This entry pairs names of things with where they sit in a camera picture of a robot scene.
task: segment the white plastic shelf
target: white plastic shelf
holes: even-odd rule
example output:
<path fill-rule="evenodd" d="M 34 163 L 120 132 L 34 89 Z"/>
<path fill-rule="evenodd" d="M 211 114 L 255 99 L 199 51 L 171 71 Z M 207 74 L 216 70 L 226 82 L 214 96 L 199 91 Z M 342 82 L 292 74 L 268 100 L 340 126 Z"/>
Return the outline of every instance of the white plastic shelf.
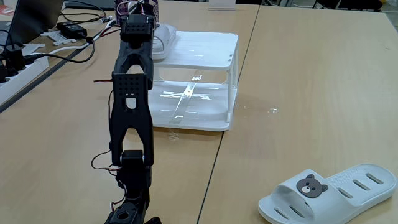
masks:
<path fill-rule="evenodd" d="M 176 33 L 169 55 L 154 63 L 149 108 L 155 127 L 226 131 L 231 128 L 238 93 L 238 35 Z M 163 80 L 159 68 L 224 70 L 224 83 Z"/>
<path fill-rule="evenodd" d="M 188 82 L 155 82 L 149 91 L 149 108 L 154 126 L 163 128 L 224 131 L 229 129 L 228 85 L 197 83 L 189 104 L 175 114 Z M 233 90 L 235 102 L 237 89 Z"/>
<path fill-rule="evenodd" d="M 233 64 L 238 35 L 177 31 L 169 55 L 155 61 L 159 68 L 227 70 Z"/>

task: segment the screw hole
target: screw hole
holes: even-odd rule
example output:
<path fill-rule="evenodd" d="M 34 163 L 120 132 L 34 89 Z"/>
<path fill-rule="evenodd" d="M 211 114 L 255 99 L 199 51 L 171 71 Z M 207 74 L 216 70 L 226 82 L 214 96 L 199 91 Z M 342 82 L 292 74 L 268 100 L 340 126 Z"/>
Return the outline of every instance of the screw hole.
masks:
<path fill-rule="evenodd" d="M 122 212 L 118 215 L 118 218 L 125 220 L 125 219 L 129 218 L 129 214 L 127 212 Z"/>

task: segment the black charger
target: black charger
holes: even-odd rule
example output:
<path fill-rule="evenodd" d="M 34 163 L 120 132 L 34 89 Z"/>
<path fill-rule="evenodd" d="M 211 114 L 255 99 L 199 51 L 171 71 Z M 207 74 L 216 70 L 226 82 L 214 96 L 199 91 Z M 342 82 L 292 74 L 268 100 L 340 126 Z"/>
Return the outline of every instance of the black charger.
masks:
<path fill-rule="evenodd" d="M 81 39 L 87 37 L 87 30 L 76 24 L 76 22 L 59 22 L 57 29 L 69 39 Z"/>

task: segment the electronic device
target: electronic device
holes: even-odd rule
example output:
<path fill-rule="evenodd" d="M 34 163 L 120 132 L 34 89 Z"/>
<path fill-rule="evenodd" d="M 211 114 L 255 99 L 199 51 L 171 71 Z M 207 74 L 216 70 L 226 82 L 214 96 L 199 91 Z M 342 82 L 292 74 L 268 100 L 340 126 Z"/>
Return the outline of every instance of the electronic device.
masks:
<path fill-rule="evenodd" d="M 114 10 L 114 0 L 80 0 L 80 1 L 98 6 L 103 10 L 109 10 L 109 11 Z M 65 0 L 65 7 L 74 8 L 74 9 L 97 9 L 94 6 L 89 6 L 78 2 L 68 2 L 66 0 Z"/>
<path fill-rule="evenodd" d="M 13 41 L 26 44 L 53 28 L 59 18 L 63 0 L 18 0 L 9 32 Z M 0 44 L 11 44 L 10 39 Z"/>
<path fill-rule="evenodd" d="M 79 24 L 74 22 L 59 22 L 57 29 L 61 31 L 61 34 L 69 39 L 81 39 L 87 37 L 87 30 Z"/>

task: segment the wood grain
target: wood grain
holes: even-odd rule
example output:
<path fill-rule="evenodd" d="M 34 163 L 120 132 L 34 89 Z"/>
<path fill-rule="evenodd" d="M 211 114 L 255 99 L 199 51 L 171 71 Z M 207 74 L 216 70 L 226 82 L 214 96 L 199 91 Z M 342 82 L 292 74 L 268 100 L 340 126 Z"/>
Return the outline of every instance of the wood grain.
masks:
<path fill-rule="evenodd" d="M 238 6 L 236 12 L 208 12 L 207 7 L 162 1 L 160 16 L 180 30 L 235 32 L 244 55 L 258 6 Z M 0 114 L 2 223 L 104 223 L 109 202 L 121 198 L 113 177 L 90 167 L 93 156 L 108 150 L 111 91 L 110 83 L 93 80 L 110 77 L 119 37 L 96 44 L 88 63 L 66 64 Z M 76 59 L 90 52 L 85 49 Z M 155 129 L 147 218 L 197 221 L 220 140 L 221 133 Z M 124 146 L 139 147 L 133 132 Z M 96 161 L 97 166 L 109 163 L 109 155 Z"/>
<path fill-rule="evenodd" d="M 397 58 L 384 14 L 261 7 L 200 223 L 268 223 L 258 201 L 305 169 L 398 175 Z M 397 209 L 395 194 L 351 223 L 395 223 Z"/>

